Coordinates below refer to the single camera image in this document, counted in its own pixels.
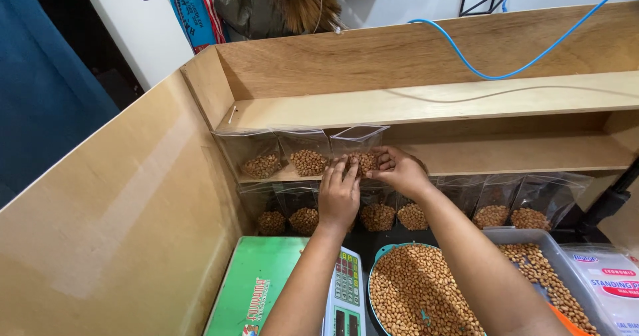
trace bag of peanuts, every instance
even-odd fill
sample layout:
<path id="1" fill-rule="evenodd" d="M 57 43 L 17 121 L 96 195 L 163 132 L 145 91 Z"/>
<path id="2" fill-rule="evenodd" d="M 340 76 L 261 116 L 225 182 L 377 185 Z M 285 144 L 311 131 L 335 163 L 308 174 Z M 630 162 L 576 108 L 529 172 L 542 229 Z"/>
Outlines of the bag of peanuts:
<path id="1" fill-rule="evenodd" d="M 277 136 L 271 131 L 216 130 L 213 134 L 232 167 L 253 179 L 266 179 L 282 169 Z"/>
<path id="2" fill-rule="evenodd" d="M 271 183 L 242 184 L 238 187 L 244 210 L 258 223 L 261 235 L 277 236 L 286 229 L 286 218 Z"/>
<path id="3" fill-rule="evenodd" d="M 524 176 L 526 174 L 493 174 L 486 177 L 472 218 L 473 224 L 480 230 L 503 226 Z"/>
<path id="4" fill-rule="evenodd" d="M 452 175 L 437 178 L 437 189 L 464 215 L 470 217 L 484 187 L 485 175 Z"/>
<path id="5" fill-rule="evenodd" d="M 349 165 L 346 169 L 349 169 L 353 159 L 358 159 L 357 175 L 359 176 L 368 170 L 379 169 L 378 154 L 372 152 L 372 148 L 381 146 L 381 132 L 388 128 L 388 126 L 362 124 L 331 135 L 333 157 L 340 158 L 342 155 L 348 155 Z"/>
<path id="6" fill-rule="evenodd" d="M 554 229 L 592 180 L 571 172 L 526 175 L 511 208 L 511 223 L 517 229 Z"/>
<path id="7" fill-rule="evenodd" d="M 331 159 L 330 143 L 322 129 L 295 126 L 271 127 L 284 156 L 299 176 L 320 176 Z"/>
<path id="8" fill-rule="evenodd" d="M 417 203 L 404 195 L 395 192 L 397 196 L 397 219 L 408 230 L 426 230 L 428 221 L 422 208 Z"/>
<path id="9" fill-rule="evenodd" d="M 392 186 L 381 181 L 360 182 L 360 219 L 368 231 L 388 231 L 395 224 L 397 199 Z"/>
<path id="10" fill-rule="evenodd" d="M 277 200 L 282 206 L 284 216 L 294 230 L 301 235 L 310 236 L 320 222 L 318 213 L 317 181 L 293 181 L 274 183 Z"/>

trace tray of peanuts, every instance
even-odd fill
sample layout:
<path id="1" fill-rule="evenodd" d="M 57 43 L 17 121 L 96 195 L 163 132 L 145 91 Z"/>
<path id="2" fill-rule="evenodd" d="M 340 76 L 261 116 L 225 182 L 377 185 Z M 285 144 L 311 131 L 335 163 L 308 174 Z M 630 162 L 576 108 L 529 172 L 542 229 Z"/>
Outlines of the tray of peanuts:
<path id="1" fill-rule="evenodd" d="M 569 260 L 545 231 L 483 231 L 546 300 L 592 336 L 611 326 Z M 483 336 L 440 249 L 420 243 L 386 245 L 369 274 L 373 318 L 389 336 Z"/>

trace white string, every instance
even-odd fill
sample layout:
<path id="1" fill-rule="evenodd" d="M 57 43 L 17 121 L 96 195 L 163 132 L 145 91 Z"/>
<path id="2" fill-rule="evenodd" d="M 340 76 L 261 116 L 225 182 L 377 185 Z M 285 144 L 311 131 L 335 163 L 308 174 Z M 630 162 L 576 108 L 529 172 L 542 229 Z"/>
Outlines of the white string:
<path id="1" fill-rule="evenodd" d="M 313 34 L 315 34 L 315 32 L 317 32 L 318 27 L 320 26 L 320 20 L 321 20 L 321 8 L 322 8 L 322 4 L 324 3 L 323 0 L 319 0 L 319 17 L 318 17 L 318 23 L 315 26 L 315 30 L 313 30 Z"/>

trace person's right hand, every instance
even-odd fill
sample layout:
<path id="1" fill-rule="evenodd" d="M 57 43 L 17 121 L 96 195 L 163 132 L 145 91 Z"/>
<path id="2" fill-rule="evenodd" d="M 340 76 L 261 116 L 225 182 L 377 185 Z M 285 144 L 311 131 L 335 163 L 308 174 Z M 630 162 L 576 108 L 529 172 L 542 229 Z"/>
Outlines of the person's right hand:
<path id="1" fill-rule="evenodd" d="M 366 172 L 366 177 L 383 181 L 414 201 L 433 187 L 424 164 L 416 157 L 393 146 L 377 147 L 373 151 L 381 153 L 379 170 Z"/>

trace scale keypad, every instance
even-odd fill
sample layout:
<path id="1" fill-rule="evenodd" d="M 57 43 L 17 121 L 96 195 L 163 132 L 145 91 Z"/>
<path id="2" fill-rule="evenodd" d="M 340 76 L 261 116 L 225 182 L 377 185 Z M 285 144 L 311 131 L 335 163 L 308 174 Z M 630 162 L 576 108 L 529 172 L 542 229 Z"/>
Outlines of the scale keypad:
<path id="1" fill-rule="evenodd" d="M 340 252 L 335 262 L 335 298 L 359 306 L 359 260 L 346 252 Z"/>

